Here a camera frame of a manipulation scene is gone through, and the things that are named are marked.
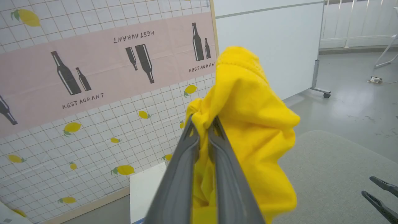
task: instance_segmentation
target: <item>white grid wall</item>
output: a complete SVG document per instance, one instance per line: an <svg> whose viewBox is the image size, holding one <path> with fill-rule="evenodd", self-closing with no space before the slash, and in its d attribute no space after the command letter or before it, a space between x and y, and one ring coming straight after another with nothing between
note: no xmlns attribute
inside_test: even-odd
<svg viewBox="0 0 398 224"><path fill-rule="evenodd" d="M12 20L16 8L33 11L41 26ZM209 11L208 0L0 0L0 52ZM0 138L0 200L39 223L128 187L130 175L111 170L130 165L138 173L163 162L182 134L188 104L203 98L214 83L215 74L208 74ZM197 90L185 98L191 84ZM139 111L152 116L142 119ZM65 137L71 122L82 126ZM9 155L26 161L13 163ZM65 197L76 202L58 203Z"/></svg>
<svg viewBox="0 0 398 224"><path fill-rule="evenodd" d="M31 27L11 12L34 12ZM0 0L0 53L114 27L209 12L209 0Z"/></svg>

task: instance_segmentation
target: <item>upside-down bottle illustration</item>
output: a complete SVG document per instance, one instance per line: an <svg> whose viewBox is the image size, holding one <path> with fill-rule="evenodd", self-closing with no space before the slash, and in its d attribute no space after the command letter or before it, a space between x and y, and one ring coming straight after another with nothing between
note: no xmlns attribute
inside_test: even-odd
<svg viewBox="0 0 398 224"><path fill-rule="evenodd" d="M196 23L192 23L192 30L193 30L192 42L193 42L193 50L195 51L195 58L196 58L196 61L201 61L205 58L203 57L202 41L198 35Z"/></svg>
<svg viewBox="0 0 398 224"><path fill-rule="evenodd" d="M145 44L135 46L135 50L137 51L138 59L140 59L141 67L146 72L149 78L150 83L154 83L153 74L152 74L152 63L149 59L148 50L146 49Z"/></svg>
<svg viewBox="0 0 398 224"><path fill-rule="evenodd" d="M137 68L137 60L135 59L133 48L132 47L126 47L126 52L127 52L127 56L130 59L131 64L133 64L134 69L137 71L138 70L138 68Z"/></svg>
<svg viewBox="0 0 398 224"><path fill-rule="evenodd" d="M73 77L72 72L69 68L64 65L61 59L58 56L56 51L51 52L51 55L54 58L54 61L57 65L57 72L59 78L61 79L62 83L65 85L66 90L69 92L70 95L75 95L81 93L79 85L76 82L76 79Z"/></svg>
<svg viewBox="0 0 398 224"><path fill-rule="evenodd" d="M211 58L211 55L210 55L210 46L209 46L209 44L207 43L207 38L205 38L205 52L206 52L206 59L209 59L209 58Z"/></svg>
<svg viewBox="0 0 398 224"><path fill-rule="evenodd" d="M82 84L83 88L85 91L91 90L91 86L88 83L87 78L83 75L83 73L80 71L80 68L76 68L77 73L79 74L79 80L80 83Z"/></svg>
<svg viewBox="0 0 398 224"><path fill-rule="evenodd" d="M0 113L2 113L11 122L12 125L18 124L18 122L14 119L14 117L10 112L10 107L1 96L0 96Z"/></svg>

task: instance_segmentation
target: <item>yellow cloth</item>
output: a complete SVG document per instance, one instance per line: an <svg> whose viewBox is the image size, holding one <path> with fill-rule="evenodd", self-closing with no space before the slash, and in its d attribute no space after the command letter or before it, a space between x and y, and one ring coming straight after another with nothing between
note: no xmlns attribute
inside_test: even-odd
<svg viewBox="0 0 398 224"><path fill-rule="evenodd" d="M208 156L207 135L216 115L266 222L296 207L296 194L277 160L293 147L293 126L300 118L271 90L256 55L242 47L227 48L217 60L216 84L203 100L189 104L187 119L191 114L200 135L193 185L194 224L217 223L214 164Z"/></svg>

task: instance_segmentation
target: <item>lemon print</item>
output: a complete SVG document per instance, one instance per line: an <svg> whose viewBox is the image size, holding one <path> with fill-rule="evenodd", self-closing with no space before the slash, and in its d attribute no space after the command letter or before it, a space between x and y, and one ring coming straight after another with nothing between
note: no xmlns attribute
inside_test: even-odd
<svg viewBox="0 0 398 224"><path fill-rule="evenodd" d="M20 215L22 215L23 217L26 217L26 214L23 211L19 210L19 209L13 209L13 211L18 213L18 214L20 214Z"/></svg>
<svg viewBox="0 0 398 224"><path fill-rule="evenodd" d="M113 170L111 170L111 174L114 173L117 175L117 172L119 172L121 175L130 175L134 173L134 168L130 165L123 165L115 167Z"/></svg>
<svg viewBox="0 0 398 224"><path fill-rule="evenodd" d="M67 203L67 204L72 204L75 203L76 199L74 199L73 197L66 197L66 198L61 198L58 200L58 203Z"/></svg>
<svg viewBox="0 0 398 224"><path fill-rule="evenodd" d="M113 143L119 143L121 141L122 141L121 139L111 138L111 142L113 142Z"/></svg>
<svg viewBox="0 0 398 224"><path fill-rule="evenodd" d="M77 165L73 162L70 162L69 165L72 170L75 170L77 168Z"/></svg>
<svg viewBox="0 0 398 224"><path fill-rule="evenodd" d="M23 163L23 162L26 161L26 159L20 158L20 157L17 156L17 155L8 155L8 159L9 159L11 162L14 162L14 163Z"/></svg>
<svg viewBox="0 0 398 224"><path fill-rule="evenodd" d="M184 97L187 98L187 96L189 96L189 94L192 94L196 91L196 86L194 85L189 85L185 91L184 91Z"/></svg>
<svg viewBox="0 0 398 224"><path fill-rule="evenodd" d="M64 136L69 137L69 135L71 135L71 133L78 131L81 126L82 126L82 124L79 124L76 122L71 122L71 123L67 124L64 128Z"/></svg>
<svg viewBox="0 0 398 224"><path fill-rule="evenodd" d="M19 21L21 20L28 26L40 26L39 17L29 10L26 9L17 9L11 12L11 19L14 19L13 16Z"/></svg>
<svg viewBox="0 0 398 224"><path fill-rule="evenodd" d="M145 111L140 111L140 112L138 112L138 115L141 117L141 118L143 118L143 119L148 119L148 118L150 118L151 117L151 115L150 114L147 114Z"/></svg>
<svg viewBox="0 0 398 224"><path fill-rule="evenodd" d="M162 157L162 160L170 161L172 159L172 154L168 154Z"/></svg>

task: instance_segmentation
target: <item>white chair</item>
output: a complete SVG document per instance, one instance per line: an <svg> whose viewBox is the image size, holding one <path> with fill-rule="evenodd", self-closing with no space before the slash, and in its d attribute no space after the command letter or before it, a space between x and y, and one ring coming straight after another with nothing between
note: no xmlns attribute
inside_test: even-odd
<svg viewBox="0 0 398 224"><path fill-rule="evenodd" d="M396 10L397 18L398 18L398 7L394 7L394 9ZM392 44L394 43L394 41L396 41L396 40L398 39L398 34L392 36L391 38L393 39L392 42L388 45L388 47L387 47L387 48L384 50L384 52L381 54L380 58L378 58L377 61L376 61L376 65L375 65L375 68L376 68L376 69L377 69L377 68L380 68L380 67L382 67L382 66L385 66L385 65L390 64L393 60L395 60L395 59L398 57L398 54L397 54L391 61L387 61L387 62L384 62L384 63L381 63L381 64L377 64L378 61L380 61L380 59L386 54L386 52L388 51L388 49L392 46Z"/></svg>

